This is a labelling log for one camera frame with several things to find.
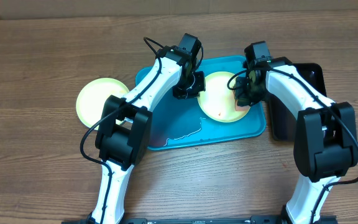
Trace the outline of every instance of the wooden table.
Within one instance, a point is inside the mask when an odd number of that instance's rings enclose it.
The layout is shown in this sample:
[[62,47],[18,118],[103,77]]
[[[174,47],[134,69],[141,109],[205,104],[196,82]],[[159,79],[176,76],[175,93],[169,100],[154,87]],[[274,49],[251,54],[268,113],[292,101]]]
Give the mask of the wooden table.
[[[154,61],[143,36],[175,45],[185,32],[205,58],[266,40],[274,57],[320,64],[328,95],[354,107],[358,133],[358,11],[0,21],[0,223],[60,223],[94,209],[101,168],[79,152],[78,93],[101,77],[133,88]],[[299,172],[293,144],[274,141],[267,120],[257,138],[147,152],[129,181],[127,216],[278,214]],[[93,138],[86,150],[97,157]],[[356,175],[358,166],[344,179]],[[358,221],[358,184],[335,187],[323,213]]]

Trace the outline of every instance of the black motor joint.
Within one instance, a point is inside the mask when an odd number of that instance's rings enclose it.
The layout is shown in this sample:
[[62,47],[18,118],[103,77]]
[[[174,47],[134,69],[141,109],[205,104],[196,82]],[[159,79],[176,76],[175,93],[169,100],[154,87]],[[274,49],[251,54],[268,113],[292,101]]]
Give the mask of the black motor joint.
[[[99,158],[111,161],[122,170],[137,165],[143,158],[149,145],[152,112],[146,107],[130,105],[125,98],[111,95],[104,103],[102,118],[123,108],[119,113],[99,125],[95,146],[99,149]],[[116,124],[115,120],[132,120],[132,128],[127,129]]]
[[173,90],[173,96],[178,99],[199,97],[205,91],[204,72],[196,72],[197,54],[201,42],[197,37],[185,34],[179,46],[168,47],[158,51],[160,57],[167,57],[182,67],[181,77]]
[[237,106],[253,106],[260,101],[267,101],[269,93],[266,89],[266,71],[258,70],[258,67],[277,67],[288,65],[291,62],[280,57],[273,59],[265,41],[250,44],[244,49],[246,61],[243,67],[247,69],[245,77],[237,77],[234,88],[234,97]]

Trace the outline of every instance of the wood grain surface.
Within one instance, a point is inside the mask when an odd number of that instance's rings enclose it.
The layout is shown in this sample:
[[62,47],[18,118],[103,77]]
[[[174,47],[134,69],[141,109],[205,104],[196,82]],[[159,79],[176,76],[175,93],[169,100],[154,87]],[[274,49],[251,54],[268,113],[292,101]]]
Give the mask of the wood grain surface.
[[358,0],[0,0],[0,19],[350,9],[358,9]]
[[[94,209],[101,168],[79,152],[77,95],[101,77],[133,88],[154,62],[143,36],[175,45],[185,32],[199,37],[205,58],[266,40],[274,57],[320,64],[328,96],[354,107],[358,133],[358,11],[0,21],[0,223],[60,223]],[[257,138],[148,151],[131,175],[126,216],[278,214],[299,172],[293,144],[272,139],[265,111]],[[94,136],[86,151],[97,157]],[[358,166],[344,179],[356,175]],[[335,187],[323,214],[358,223],[358,184]]]

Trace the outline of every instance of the black bracket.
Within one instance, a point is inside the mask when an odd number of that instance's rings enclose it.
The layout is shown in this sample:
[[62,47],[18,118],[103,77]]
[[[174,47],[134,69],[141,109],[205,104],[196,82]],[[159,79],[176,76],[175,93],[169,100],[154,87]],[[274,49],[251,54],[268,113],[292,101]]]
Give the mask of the black bracket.
[[[243,67],[253,70],[257,67],[278,67],[282,65],[291,65],[292,62],[285,57],[273,58],[265,41],[250,44],[244,49],[246,61]],[[254,106],[260,101],[269,100],[269,93],[266,89],[266,71],[254,70],[248,77],[237,77],[236,90],[234,97],[237,100],[237,106]]]
[[[121,220],[119,224],[293,224],[282,215],[253,215],[250,218],[193,218],[170,220],[146,220],[131,218]],[[321,217],[314,224],[338,224],[335,216]]]
[[[331,109],[356,138],[353,107],[345,102],[335,103]],[[334,175],[342,177],[358,161],[352,139],[324,108],[298,112],[293,155],[299,172],[312,182]]]
[[[127,170],[129,166],[137,165],[143,158],[150,140],[152,112],[146,107],[138,108],[127,105],[125,98],[110,96],[104,103],[102,118],[116,111],[119,113],[110,116],[99,125],[95,146],[100,149],[99,157],[106,161],[113,161]],[[131,130],[116,124],[116,119],[133,120]]]
[[204,72],[195,72],[200,48],[201,42],[197,37],[185,34],[179,46],[165,46],[158,51],[159,57],[174,60],[182,67],[178,84],[172,88],[173,96],[177,99],[198,97],[201,91],[205,91]]

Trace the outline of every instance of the teal plastic tray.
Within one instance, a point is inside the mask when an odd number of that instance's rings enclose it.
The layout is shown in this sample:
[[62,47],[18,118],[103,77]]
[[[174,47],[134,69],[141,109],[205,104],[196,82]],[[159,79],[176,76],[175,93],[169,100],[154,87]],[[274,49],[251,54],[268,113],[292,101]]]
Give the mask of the teal plastic tray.
[[[199,70],[205,76],[214,72],[237,73],[243,70],[245,60],[240,55],[205,59]],[[140,70],[135,84],[140,83],[150,70],[151,67]],[[153,111],[149,149],[174,149],[250,138],[262,134],[265,128],[266,119],[260,103],[254,105],[239,121],[222,123],[204,114],[196,98],[178,100],[170,90]]]

